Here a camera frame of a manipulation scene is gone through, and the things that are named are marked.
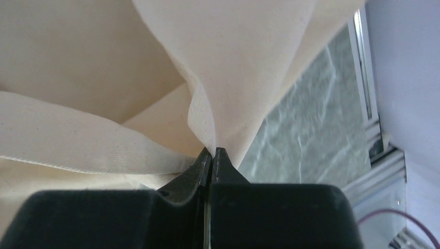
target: pink wire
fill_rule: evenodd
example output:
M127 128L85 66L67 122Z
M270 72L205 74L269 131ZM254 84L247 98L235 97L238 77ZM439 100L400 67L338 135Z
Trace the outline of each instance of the pink wire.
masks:
M437 239L435 238L434 235L432 235L431 231L420 221L418 221L416 218L412 217L411 215L402 212L400 210L395 210L395 209L379 209L376 211L373 211L367 215L365 215L364 217L362 217L358 222L357 225L360 225L361 223L363 223L364 221L370 219L371 217L377 215L377 214L383 214L383 213L394 213L394 214L400 214L404 217L406 217L407 219L411 220L412 222L414 222L417 226L420 227L420 229L423 230L423 232L425 232L425 234L428 236L428 238L431 240L432 244L434 244L434 247L436 249L440 249L440 244L438 243Z

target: gray marble surface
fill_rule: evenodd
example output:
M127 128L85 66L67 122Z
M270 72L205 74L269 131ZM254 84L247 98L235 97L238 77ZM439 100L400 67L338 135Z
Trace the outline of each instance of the gray marble surface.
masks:
M370 170L348 29L266 117L239 171L251 182L344 187Z

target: marble tabletop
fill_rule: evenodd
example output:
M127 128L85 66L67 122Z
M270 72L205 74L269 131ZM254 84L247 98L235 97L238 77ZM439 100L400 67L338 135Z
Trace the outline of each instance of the marble tabletop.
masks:
M344 187L370 168L345 27L263 121L239 171L256 183Z

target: white wall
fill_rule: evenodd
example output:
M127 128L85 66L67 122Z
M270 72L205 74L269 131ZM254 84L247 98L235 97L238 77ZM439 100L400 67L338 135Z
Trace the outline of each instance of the white wall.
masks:
M440 1L371 0L366 12L381 124L407 159L407 211L440 239Z

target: beige fabric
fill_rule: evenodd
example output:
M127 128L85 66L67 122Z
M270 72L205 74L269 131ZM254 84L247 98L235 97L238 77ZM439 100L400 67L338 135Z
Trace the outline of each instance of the beige fabric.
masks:
M203 146L237 167L361 3L2 1L0 234L40 189L160 187Z

